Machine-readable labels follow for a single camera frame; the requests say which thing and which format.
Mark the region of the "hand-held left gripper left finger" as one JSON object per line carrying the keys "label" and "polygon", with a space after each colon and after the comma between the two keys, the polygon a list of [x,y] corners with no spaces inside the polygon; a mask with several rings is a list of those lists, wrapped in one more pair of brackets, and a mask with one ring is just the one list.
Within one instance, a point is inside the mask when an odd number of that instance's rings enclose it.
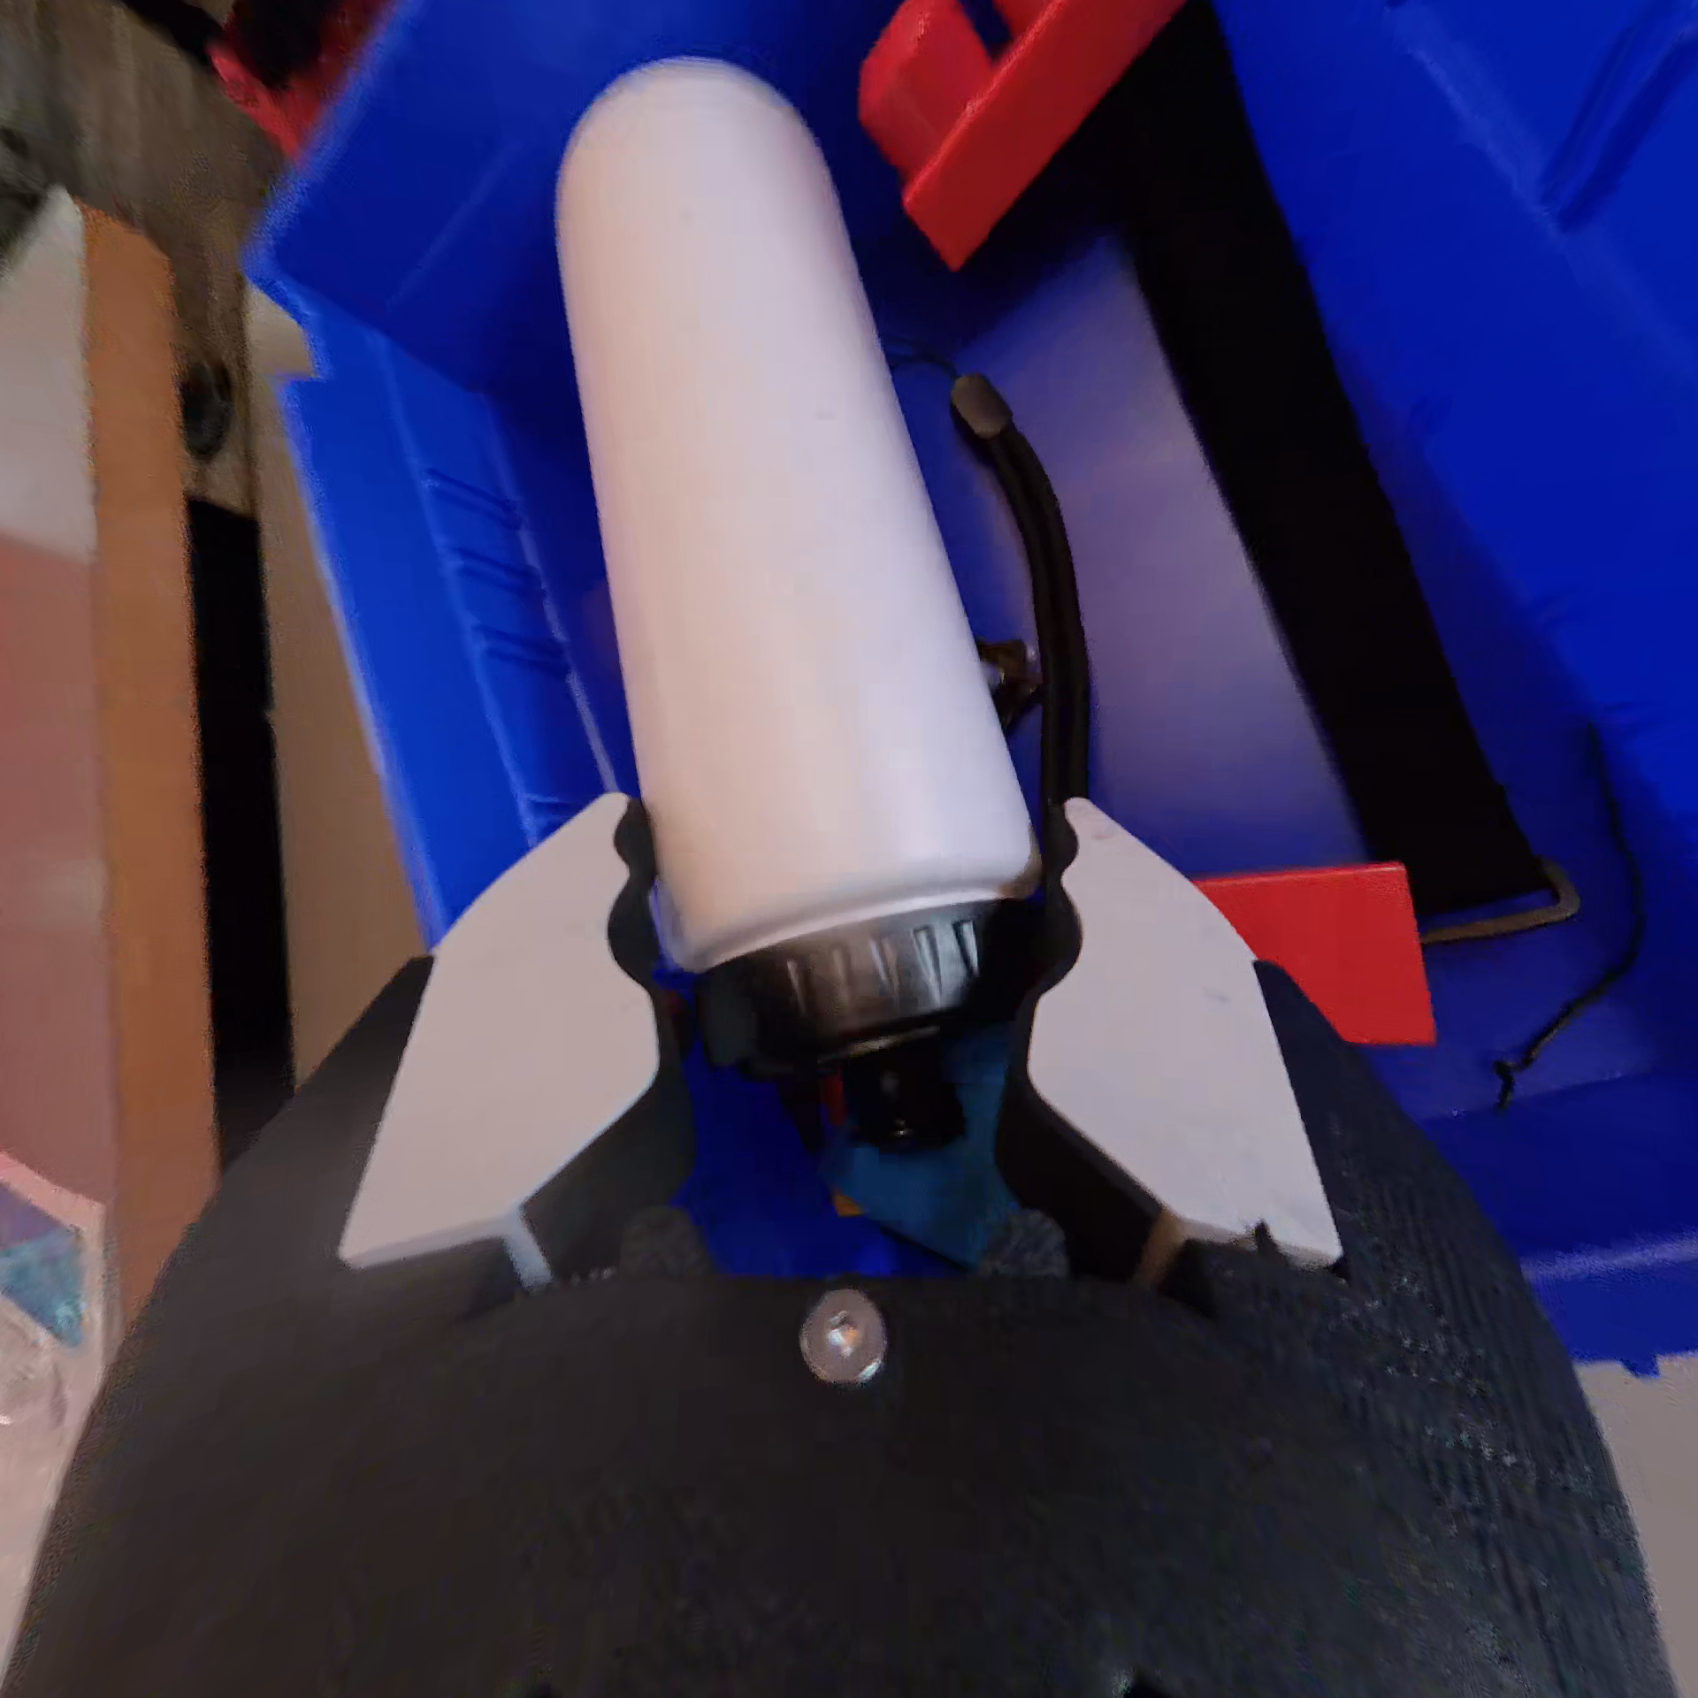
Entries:
{"label": "hand-held left gripper left finger", "polygon": [[695,1165],[655,983],[643,804],[598,795],[442,937],[340,1257],[379,1269],[505,1251],[526,1289],[616,1264],[628,1228]]}

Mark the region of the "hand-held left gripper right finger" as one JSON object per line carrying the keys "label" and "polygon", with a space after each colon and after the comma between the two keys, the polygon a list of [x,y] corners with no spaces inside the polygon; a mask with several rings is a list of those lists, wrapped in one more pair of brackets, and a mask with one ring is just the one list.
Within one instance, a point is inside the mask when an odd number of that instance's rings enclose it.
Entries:
{"label": "hand-held left gripper right finger", "polygon": [[1334,1269],[1342,1234],[1252,947],[1086,799],[1049,814],[1046,873],[997,1127],[1019,1206],[1083,1278],[1161,1284],[1192,1244]]}

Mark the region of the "white bottle with black cap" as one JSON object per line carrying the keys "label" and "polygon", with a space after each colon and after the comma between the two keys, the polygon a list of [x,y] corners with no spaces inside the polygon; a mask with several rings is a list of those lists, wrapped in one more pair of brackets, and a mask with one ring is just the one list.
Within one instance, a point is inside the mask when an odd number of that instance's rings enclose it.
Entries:
{"label": "white bottle with black cap", "polygon": [[1039,845],[819,140],[704,57],[556,185],[570,353],[674,958],[711,1058],[965,1134],[948,1041]]}

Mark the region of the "blue plastic bin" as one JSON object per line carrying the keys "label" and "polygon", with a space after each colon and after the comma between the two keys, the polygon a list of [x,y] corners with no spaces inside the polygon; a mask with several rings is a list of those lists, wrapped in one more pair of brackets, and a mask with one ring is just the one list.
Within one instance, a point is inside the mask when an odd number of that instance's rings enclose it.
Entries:
{"label": "blue plastic bin", "polygon": [[[651,59],[778,90],[838,182],[983,628],[1026,563],[948,420],[986,370],[1049,471],[1094,640],[1094,801],[1200,875],[1350,860],[1350,812],[1159,368],[1129,245],[1202,129],[1179,46],[961,270],[859,115],[898,5],[395,5],[250,277],[427,946],[634,785],[555,253],[568,134]],[[1693,5],[1215,5],[1244,115],[1492,772],[1582,911],[1439,947],[1381,1078],[1582,1364],[1693,1354]]]}

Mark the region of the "red plastic divider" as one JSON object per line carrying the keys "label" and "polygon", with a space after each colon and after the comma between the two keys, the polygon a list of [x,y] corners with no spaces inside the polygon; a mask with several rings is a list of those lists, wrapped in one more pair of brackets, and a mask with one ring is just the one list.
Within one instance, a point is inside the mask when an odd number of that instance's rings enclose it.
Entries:
{"label": "red plastic divider", "polygon": [[1433,1047],[1436,1023],[1399,861],[1196,880],[1252,953],[1285,969],[1360,1047]]}
{"label": "red plastic divider", "polygon": [[904,214],[961,270],[1182,1],[1000,1],[987,48],[961,1],[902,1],[860,65],[859,115]]}

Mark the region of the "blue fabric piece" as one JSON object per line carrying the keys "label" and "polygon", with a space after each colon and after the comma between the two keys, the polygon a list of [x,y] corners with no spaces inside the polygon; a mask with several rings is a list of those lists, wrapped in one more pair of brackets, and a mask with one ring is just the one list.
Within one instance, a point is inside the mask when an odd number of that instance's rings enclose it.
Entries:
{"label": "blue fabric piece", "polygon": [[1008,1052],[1008,1025],[968,1028],[946,1044],[943,1078],[963,1130],[940,1147],[882,1153],[849,1127],[831,1130],[821,1156],[831,1189],[904,1243],[954,1267],[978,1267],[1017,1212],[995,1156]]}

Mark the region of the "cardboard box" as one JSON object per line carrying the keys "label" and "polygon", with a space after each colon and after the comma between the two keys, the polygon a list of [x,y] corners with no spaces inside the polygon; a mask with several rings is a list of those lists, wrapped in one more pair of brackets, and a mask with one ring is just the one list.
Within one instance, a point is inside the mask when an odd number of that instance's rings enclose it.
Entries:
{"label": "cardboard box", "polygon": [[157,243],[50,189],[5,260],[5,1177],[123,1320],[294,1089],[259,529],[187,490]]}

